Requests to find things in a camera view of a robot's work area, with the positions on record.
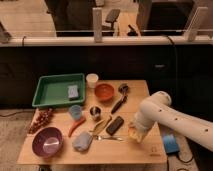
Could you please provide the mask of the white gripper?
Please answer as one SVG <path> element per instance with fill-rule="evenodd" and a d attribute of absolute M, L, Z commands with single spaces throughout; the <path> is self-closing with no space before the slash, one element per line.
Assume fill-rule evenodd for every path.
<path fill-rule="evenodd" d="M 128 130 L 130 127 L 134 127 L 140 135 L 140 140 L 133 140 L 137 141 L 138 143 L 141 143 L 143 139 L 147 136 L 148 132 L 152 129 L 153 125 L 154 122 L 152 120 L 145 117 L 141 113 L 136 113 L 132 121 L 128 125 Z"/>

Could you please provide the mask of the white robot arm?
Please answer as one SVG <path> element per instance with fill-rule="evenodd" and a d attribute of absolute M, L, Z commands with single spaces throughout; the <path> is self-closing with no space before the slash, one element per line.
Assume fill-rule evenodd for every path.
<path fill-rule="evenodd" d="M 171 103 L 170 95 L 164 91 L 142 100 L 129 124 L 129 136 L 141 142 L 158 122 L 213 152 L 213 122 L 179 112 Z"/>

